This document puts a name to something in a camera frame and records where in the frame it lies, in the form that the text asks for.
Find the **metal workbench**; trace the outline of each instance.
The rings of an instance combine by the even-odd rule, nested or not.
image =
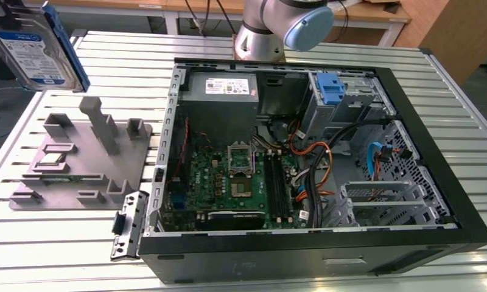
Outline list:
[[[43,137],[49,113],[85,119],[79,96],[98,96],[116,121],[140,117],[153,126],[144,179],[150,179],[173,57],[230,58],[229,38],[87,32],[71,37],[91,86],[85,94],[35,94],[0,151],[0,291],[164,288],[142,261],[109,262],[114,211],[14,212],[7,198]],[[436,63],[417,49],[322,44],[285,52],[293,62],[392,69],[487,224],[487,122]],[[150,183],[141,184],[142,190]],[[405,274],[224,283],[202,291],[487,291],[487,246]]]

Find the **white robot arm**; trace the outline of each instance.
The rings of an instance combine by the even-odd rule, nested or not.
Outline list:
[[[242,24],[234,41],[241,60],[278,61],[282,45],[310,50],[328,35],[333,13],[328,0],[245,0]]]

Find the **green circuit board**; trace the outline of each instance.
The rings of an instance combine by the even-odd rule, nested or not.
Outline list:
[[[250,178],[245,175],[229,177],[226,151],[204,149],[192,157],[189,191],[185,195],[185,209],[181,211],[180,223],[174,222],[176,229],[190,231],[193,229],[194,213],[201,210],[240,210],[258,211],[266,215],[262,229],[297,228],[298,221],[292,214],[290,220],[277,222],[268,215],[268,198],[264,173],[264,153],[254,153],[254,169]],[[294,167],[294,158],[281,156],[281,164],[285,169]],[[230,152],[230,165],[245,167],[252,165],[248,152]],[[289,209],[292,210],[289,188],[286,187]]]

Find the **hard drive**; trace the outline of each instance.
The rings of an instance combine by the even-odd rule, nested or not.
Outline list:
[[[10,7],[18,29],[0,23],[0,56],[25,89],[86,91],[90,82],[54,8]]]

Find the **printed label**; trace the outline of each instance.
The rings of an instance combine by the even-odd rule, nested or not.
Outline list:
[[[301,131],[296,130],[296,131],[294,131],[294,134],[296,134],[296,136],[297,136],[300,139],[305,139],[305,133],[302,133]]]
[[[0,40],[31,81],[41,84],[65,82],[54,60],[43,53],[45,43],[39,35],[0,32]]]
[[[298,219],[308,220],[308,212],[304,210],[298,210]]]
[[[160,5],[149,5],[149,4],[138,4],[140,8],[154,8],[154,9],[161,9],[162,6]]]
[[[246,79],[209,78],[205,80],[206,94],[249,94]]]

